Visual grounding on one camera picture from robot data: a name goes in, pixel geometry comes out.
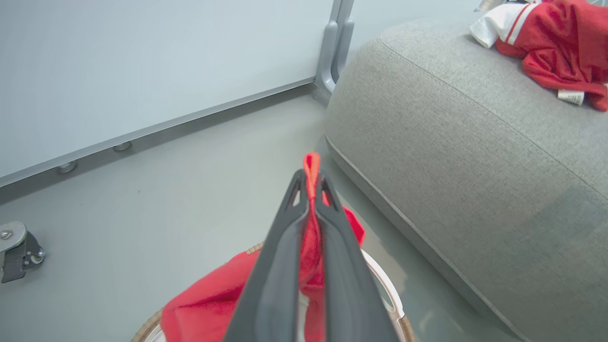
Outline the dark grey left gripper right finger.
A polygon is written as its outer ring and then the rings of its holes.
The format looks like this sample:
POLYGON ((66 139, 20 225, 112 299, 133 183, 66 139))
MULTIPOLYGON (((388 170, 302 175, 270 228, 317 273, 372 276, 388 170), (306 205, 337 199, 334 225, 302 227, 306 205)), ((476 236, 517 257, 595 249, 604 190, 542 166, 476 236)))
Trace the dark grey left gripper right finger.
POLYGON ((330 178, 313 208, 322 232, 325 342, 400 342, 330 178))

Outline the black caster wheel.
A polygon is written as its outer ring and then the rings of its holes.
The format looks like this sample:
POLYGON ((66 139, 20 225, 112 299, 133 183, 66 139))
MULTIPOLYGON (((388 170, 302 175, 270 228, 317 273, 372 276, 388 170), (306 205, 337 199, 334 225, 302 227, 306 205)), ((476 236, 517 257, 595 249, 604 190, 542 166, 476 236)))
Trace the black caster wheel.
POLYGON ((46 252, 31 232, 26 232, 22 242, 4 253, 1 283, 17 281, 26 276, 28 270, 41 266, 46 252))

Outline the grey fabric sofa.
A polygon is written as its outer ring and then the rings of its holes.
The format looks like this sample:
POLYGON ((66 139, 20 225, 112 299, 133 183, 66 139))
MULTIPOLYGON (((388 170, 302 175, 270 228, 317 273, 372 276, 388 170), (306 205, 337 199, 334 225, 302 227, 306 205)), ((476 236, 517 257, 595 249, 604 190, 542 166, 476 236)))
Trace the grey fabric sofa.
POLYGON ((482 47, 478 18, 365 43, 330 98, 335 162, 482 316, 524 342, 608 342, 608 112, 482 47))

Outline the plain red garment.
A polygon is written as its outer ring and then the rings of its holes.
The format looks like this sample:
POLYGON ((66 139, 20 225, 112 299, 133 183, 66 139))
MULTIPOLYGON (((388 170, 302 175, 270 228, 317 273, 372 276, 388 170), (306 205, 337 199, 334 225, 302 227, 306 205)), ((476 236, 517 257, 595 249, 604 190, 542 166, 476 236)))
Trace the plain red garment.
MULTIPOLYGON (((306 223, 298 272, 299 295, 308 299, 304 342, 325 342, 321 230, 314 214, 306 223)), ((260 250, 236 255, 169 301, 160 323, 167 342, 222 342, 260 250)))

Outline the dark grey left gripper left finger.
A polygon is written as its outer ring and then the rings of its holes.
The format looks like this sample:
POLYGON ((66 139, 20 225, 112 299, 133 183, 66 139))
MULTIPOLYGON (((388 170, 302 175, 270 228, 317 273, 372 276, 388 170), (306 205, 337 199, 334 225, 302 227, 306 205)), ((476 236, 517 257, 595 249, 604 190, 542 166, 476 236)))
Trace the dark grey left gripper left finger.
POLYGON ((222 342, 297 342, 301 244, 310 212, 297 170, 276 213, 222 342))

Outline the grey partition post with sleeve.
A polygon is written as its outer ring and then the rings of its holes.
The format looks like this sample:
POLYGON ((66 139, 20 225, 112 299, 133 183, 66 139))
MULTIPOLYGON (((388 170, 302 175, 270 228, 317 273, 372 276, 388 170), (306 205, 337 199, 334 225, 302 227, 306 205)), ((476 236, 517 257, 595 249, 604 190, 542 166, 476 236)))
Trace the grey partition post with sleeve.
POLYGON ((352 18, 352 7, 355 0, 337 0, 337 14, 335 22, 337 24, 336 39, 333 43, 332 58, 330 63, 330 74, 333 82, 337 83, 345 66, 347 64, 347 56, 350 50, 352 34, 354 32, 355 22, 352 18))
POLYGON ((323 31, 321 51, 314 80, 314 84, 328 96, 332 95, 336 86, 332 76, 332 62, 336 50, 339 31, 338 16, 342 0, 332 0, 332 3, 329 21, 323 31))

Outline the red jersey white striped trim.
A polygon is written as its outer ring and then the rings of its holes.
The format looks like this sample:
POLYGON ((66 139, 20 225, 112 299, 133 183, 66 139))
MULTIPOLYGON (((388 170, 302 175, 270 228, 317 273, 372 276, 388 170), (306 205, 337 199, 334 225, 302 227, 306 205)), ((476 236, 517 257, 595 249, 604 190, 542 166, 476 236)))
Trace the red jersey white striped trim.
POLYGON ((470 26, 485 48, 522 61, 522 69, 558 99, 608 111, 608 6, 588 0, 514 0, 470 26))

